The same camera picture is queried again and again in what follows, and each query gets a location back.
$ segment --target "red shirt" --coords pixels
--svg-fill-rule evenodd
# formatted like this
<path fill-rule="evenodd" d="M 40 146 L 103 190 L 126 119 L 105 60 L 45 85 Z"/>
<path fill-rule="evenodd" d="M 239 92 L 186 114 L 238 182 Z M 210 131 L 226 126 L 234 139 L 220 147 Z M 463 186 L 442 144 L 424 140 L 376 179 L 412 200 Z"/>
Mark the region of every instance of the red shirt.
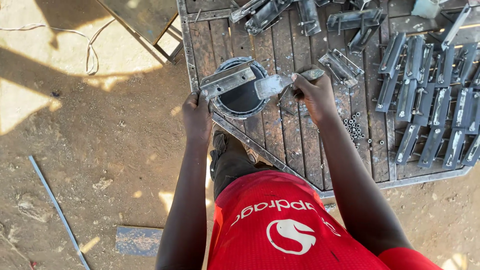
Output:
<path fill-rule="evenodd" d="M 307 183 L 288 173 L 240 177 L 215 203 L 209 270 L 440 269 L 408 248 L 375 256 L 325 211 Z"/>

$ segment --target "workbench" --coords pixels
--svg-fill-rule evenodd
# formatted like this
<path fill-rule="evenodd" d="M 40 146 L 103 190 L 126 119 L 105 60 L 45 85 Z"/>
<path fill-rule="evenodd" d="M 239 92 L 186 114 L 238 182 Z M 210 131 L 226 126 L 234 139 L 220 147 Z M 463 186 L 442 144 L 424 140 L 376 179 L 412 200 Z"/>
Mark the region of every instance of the workbench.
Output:
<path fill-rule="evenodd" d="M 236 2 L 241 6 L 247 0 Z M 367 137 L 359 140 L 359 154 L 380 188 L 466 174 L 470 167 L 458 166 L 455 170 L 448 171 L 442 169 L 441 161 L 435 161 L 430 169 L 418 167 L 419 157 L 415 155 L 410 157 L 406 166 L 395 164 L 395 151 L 401 139 L 401 135 L 396 135 L 395 130 L 405 128 L 407 123 L 395 123 L 392 112 L 385 114 L 375 111 L 376 101 L 373 100 L 378 98 L 382 85 L 379 80 L 381 76 L 377 73 L 382 57 L 379 44 L 387 44 L 390 33 L 394 31 L 418 34 L 443 27 L 441 19 L 438 22 L 410 16 L 413 3 L 414 0 L 380 2 L 383 13 L 388 13 L 389 17 L 381 25 L 379 33 L 370 40 L 364 52 L 354 54 L 349 52 L 347 44 L 357 29 L 341 31 L 340 35 L 336 31 L 328 32 L 326 29 L 328 16 L 342 10 L 346 11 L 345 4 L 330 4 L 318 8 L 322 31 L 313 36 L 304 36 L 301 26 L 297 26 L 299 15 L 295 4 L 281 13 L 282 19 L 278 23 L 256 36 L 250 36 L 244 29 L 245 18 L 236 24 L 229 21 L 230 1 L 177 0 L 192 91 L 199 89 L 199 81 L 202 78 L 213 74 L 221 63 L 232 57 L 252 57 L 268 71 L 269 75 L 289 75 L 307 64 L 316 64 L 324 68 L 318 59 L 328 49 L 337 49 L 365 71 L 354 87 L 348 89 L 334 83 L 333 91 L 342 119 L 350 119 L 352 114 L 360 113 L 357 123 L 361 125 L 362 133 Z M 463 7 L 465 3 L 465 0 L 450 0 L 443 4 L 442 8 L 454 9 Z M 375 6 L 375 1 L 372 1 L 370 8 Z M 473 16 L 474 20 L 480 20 L 480 16 L 476 14 Z M 476 26 L 468 31 L 479 32 L 478 28 Z M 454 42 L 461 44 L 466 41 L 454 40 Z M 230 119 L 217 112 L 213 118 L 216 123 L 277 168 L 305 179 L 320 197 L 333 196 L 322 141 L 317 127 L 309 118 L 305 104 L 295 102 L 289 92 L 281 100 L 282 106 L 278 107 L 277 102 L 278 97 L 272 97 L 260 113 L 245 120 Z M 372 150 L 367 142 L 368 138 L 372 139 Z"/>

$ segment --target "white wire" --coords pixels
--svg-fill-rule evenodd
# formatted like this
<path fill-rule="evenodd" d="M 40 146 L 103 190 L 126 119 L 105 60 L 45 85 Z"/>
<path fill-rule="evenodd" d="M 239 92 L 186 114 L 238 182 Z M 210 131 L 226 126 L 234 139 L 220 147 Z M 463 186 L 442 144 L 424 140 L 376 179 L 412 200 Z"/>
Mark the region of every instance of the white wire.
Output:
<path fill-rule="evenodd" d="M 92 39 L 89 39 L 84 33 L 80 32 L 80 31 L 77 31 L 77 30 L 56 28 L 56 27 L 51 27 L 51 26 L 45 25 L 45 24 L 27 24 L 27 25 L 24 25 L 24 26 L 18 27 L 18 28 L 2 28 L 2 27 L 0 27 L 0 30 L 3 30 L 3 31 L 27 31 L 27 30 L 35 29 L 37 27 L 47 27 L 47 28 L 50 28 L 50 29 L 58 30 L 58 31 L 64 31 L 64 32 L 79 34 L 79 35 L 85 37 L 88 41 L 87 52 L 86 52 L 85 71 L 87 72 L 88 75 L 91 75 L 91 74 L 94 74 L 95 72 L 98 71 L 98 56 L 96 55 L 95 50 L 93 49 L 92 43 L 96 39 L 96 37 L 98 36 L 100 31 L 102 29 L 104 29 L 105 27 L 107 27 L 107 25 L 109 25 L 114 20 L 115 19 L 111 19 L 106 24 L 104 24 L 101 28 L 99 28 L 98 31 L 96 31 L 95 34 L 93 35 Z M 92 64 L 92 67 L 89 69 L 88 68 L 88 60 L 89 60 L 90 57 L 92 58 L 93 64 Z"/>

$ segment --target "leg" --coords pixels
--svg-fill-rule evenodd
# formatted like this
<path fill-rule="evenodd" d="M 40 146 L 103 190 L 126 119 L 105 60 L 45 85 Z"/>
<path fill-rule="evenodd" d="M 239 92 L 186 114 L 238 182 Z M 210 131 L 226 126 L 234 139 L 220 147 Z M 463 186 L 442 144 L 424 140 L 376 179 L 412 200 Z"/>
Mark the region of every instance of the leg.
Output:
<path fill-rule="evenodd" d="M 210 176 L 214 181 L 215 200 L 220 192 L 235 179 L 254 172 L 276 169 L 263 162 L 259 162 L 259 166 L 256 166 L 248 158 L 241 142 L 226 131 L 214 131 L 212 143 L 215 150 L 210 152 L 212 157 Z"/>

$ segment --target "sandy floor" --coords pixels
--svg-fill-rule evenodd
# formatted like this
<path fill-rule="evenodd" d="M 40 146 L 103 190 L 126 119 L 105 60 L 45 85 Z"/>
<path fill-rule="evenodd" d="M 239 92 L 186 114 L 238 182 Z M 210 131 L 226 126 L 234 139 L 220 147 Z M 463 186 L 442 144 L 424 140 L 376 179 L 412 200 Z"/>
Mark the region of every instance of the sandy floor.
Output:
<path fill-rule="evenodd" d="M 94 0 L 0 0 L 3 28 L 46 23 L 91 37 L 110 19 Z M 153 266 L 153 258 L 116 253 L 115 232 L 117 225 L 165 224 L 185 144 L 185 59 L 159 63 L 112 22 L 94 43 L 98 72 L 88 76 L 86 44 L 47 28 L 0 31 L 0 269 L 29 269 L 24 257 L 38 270 L 83 269 L 28 155 L 91 269 Z M 455 269 L 448 266 L 454 260 L 458 269 L 480 269 L 479 170 L 385 191 L 413 245 L 445 269 Z M 209 178 L 205 190 L 211 220 Z"/>

